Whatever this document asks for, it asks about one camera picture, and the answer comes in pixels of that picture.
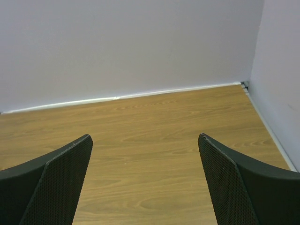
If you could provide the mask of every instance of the white baseboard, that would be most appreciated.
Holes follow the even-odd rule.
[[[137,93],[137,94],[132,94],[132,95],[124,95],[124,96],[119,96],[119,97],[101,97],[101,98],[93,98],[93,99],[86,99],[86,100],[80,100],[80,101],[61,102],[61,103],[55,103],[55,104],[29,107],[29,108],[24,108],[24,109],[10,110],[10,111],[4,112],[3,114],[58,108],[58,107],[65,107],[65,106],[71,106],[71,105],[83,105],[83,104],[89,104],[89,103],[106,102],[106,101],[113,101],[113,100],[117,100],[117,99],[126,99],[126,98],[137,98],[137,97],[143,97],[143,96],[159,95],[159,94],[181,92],[181,91],[225,87],[225,86],[231,86],[231,85],[240,85],[240,82],[209,85],[209,86],[198,86],[198,87],[192,87],[192,88],[178,88],[178,89],[170,89],[170,90],[151,91],[151,92]]]
[[[286,161],[287,165],[289,166],[291,171],[297,172],[296,167],[294,166],[294,164],[292,163],[292,161],[290,160],[289,156],[287,155],[285,149],[282,147],[280,141],[278,140],[277,136],[275,135],[275,133],[273,132],[273,130],[271,129],[271,127],[268,125],[268,123],[266,122],[266,120],[264,119],[263,115],[260,113],[258,107],[256,106],[255,102],[252,100],[251,96],[249,95],[249,93],[246,91],[246,95],[249,97],[253,107],[255,108],[257,114],[259,115],[259,117],[261,118],[263,124],[265,125],[265,127],[267,128],[271,138],[273,139],[274,143],[276,144],[279,152],[281,153],[282,157],[284,158],[284,160]]]

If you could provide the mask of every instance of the black object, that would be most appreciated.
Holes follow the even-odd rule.
[[[92,138],[84,135],[0,171],[0,225],[72,224],[92,146]]]
[[[248,157],[206,134],[198,145],[218,225],[300,225],[300,173]]]

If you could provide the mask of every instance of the white wall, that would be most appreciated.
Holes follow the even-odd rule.
[[[300,170],[300,2],[265,0],[249,92]]]
[[[262,0],[3,0],[0,111],[247,80]]]

